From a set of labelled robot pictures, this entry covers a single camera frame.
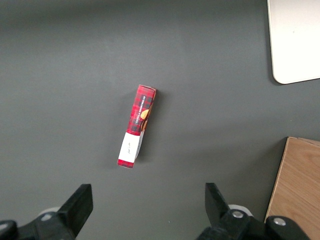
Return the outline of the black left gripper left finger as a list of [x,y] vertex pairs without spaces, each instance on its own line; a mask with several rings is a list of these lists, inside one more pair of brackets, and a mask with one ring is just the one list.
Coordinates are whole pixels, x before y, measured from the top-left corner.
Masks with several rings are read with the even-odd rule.
[[18,226],[14,220],[0,222],[2,240],[75,240],[93,211],[91,184],[82,184],[57,210],[40,214]]

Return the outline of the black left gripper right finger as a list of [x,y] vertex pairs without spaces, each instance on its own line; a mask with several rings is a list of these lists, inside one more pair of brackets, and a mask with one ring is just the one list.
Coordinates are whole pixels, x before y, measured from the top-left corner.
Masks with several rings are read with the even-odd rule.
[[308,240],[309,236],[292,219],[272,215],[264,222],[241,209],[232,209],[215,183],[205,184],[205,210],[210,227],[198,240]]

